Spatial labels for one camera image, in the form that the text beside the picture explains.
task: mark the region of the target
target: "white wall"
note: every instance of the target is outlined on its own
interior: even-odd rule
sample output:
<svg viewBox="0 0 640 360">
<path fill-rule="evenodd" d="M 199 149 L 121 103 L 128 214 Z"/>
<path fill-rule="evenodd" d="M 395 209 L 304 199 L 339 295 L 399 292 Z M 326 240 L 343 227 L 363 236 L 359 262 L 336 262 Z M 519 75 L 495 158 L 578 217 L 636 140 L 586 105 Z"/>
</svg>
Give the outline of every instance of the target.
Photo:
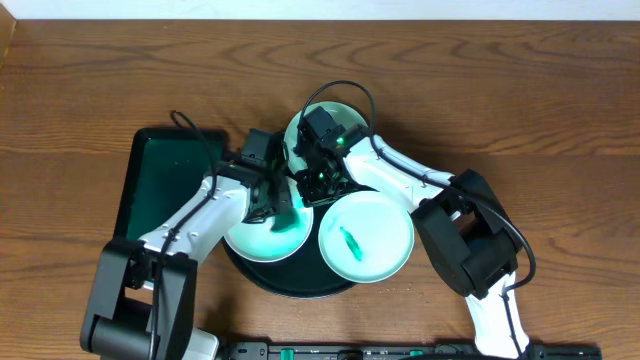
<svg viewBox="0 0 640 360">
<path fill-rule="evenodd" d="M 640 0 L 0 0 L 16 19 L 640 20 Z"/>
</svg>

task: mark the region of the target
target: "white background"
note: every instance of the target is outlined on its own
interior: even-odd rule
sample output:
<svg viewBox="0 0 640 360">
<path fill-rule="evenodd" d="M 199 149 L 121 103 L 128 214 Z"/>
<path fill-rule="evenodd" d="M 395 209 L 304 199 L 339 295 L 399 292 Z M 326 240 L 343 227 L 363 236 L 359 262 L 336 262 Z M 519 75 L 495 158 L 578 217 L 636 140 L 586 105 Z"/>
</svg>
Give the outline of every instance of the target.
<svg viewBox="0 0 640 360">
<path fill-rule="evenodd" d="M 640 0 L 0 0 L 16 19 L 640 20 Z"/>
</svg>

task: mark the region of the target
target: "black tray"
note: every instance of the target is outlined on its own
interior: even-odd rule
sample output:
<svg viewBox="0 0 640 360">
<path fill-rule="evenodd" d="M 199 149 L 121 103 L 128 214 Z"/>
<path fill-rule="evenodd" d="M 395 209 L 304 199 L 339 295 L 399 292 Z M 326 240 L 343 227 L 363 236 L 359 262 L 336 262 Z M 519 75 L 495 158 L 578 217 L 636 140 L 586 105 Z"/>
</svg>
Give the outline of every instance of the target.
<svg viewBox="0 0 640 360">
<path fill-rule="evenodd" d="M 226 151 L 222 131 L 204 131 L 214 154 Z M 208 167 L 202 144 L 192 133 L 171 128 L 140 129 L 133 138 L 127 177 L 114 235 L 137 239 L 173 215 L 195 193 Z M 318 247 L 318 227 L 327 207 L 314 209 L 314 224 L 305 244 L 295 254 L 275 263 L 256 263 L 224 248 L 249 280 L 275 294 L 315 298 L 333 295 L 355 284 L 335 274 Z"/>
</svg>

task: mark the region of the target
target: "wooden table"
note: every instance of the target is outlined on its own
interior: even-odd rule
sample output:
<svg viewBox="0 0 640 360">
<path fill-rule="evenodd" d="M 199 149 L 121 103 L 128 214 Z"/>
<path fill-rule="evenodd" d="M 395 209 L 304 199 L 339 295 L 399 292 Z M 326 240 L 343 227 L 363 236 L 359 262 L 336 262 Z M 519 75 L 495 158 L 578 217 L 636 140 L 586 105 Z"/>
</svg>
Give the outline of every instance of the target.
<svg viewBox="0 0 640 360">
<path fill-rule="evenodd" d="M 237 147 L 337 78 L 371 90 L 400 151 L 492 184 L 537 255 L 518 291 L 535 341 L 640 357 L 640 24 L 233 21 L 18 24 L 0 76 L 0 357 L 93 358 L 80 324 L 137 129 L 179 109 Z M 366 109 L 348 88 L 324 99 Z M 474 336 L 421 246 L 393 278 L 323 300 L 266 293 L 221 248 L 198 283 L 196 325 L 219 335 Z"/>
</svg>

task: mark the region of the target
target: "round black tray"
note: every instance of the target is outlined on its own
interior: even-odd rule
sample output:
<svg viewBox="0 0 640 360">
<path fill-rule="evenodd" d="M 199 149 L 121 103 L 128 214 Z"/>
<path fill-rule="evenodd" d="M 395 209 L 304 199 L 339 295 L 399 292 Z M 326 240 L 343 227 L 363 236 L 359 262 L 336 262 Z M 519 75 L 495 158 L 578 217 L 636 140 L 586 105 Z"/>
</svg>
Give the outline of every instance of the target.
<svg viewBox="0 0 640 360">
<path fill-rule="evenodd" d="M 236 254 L 224 243 L 224 249 L 238 270 L 259 287 L 279 295 L 319 298 L 345 291 L 355 283 L 338 276 L 327 266 L 318 246 L 318 228 L 329 206 L 314 208 L 309 238 L 293 255 L 273 263 L 258 263 Z"/>
</svg>

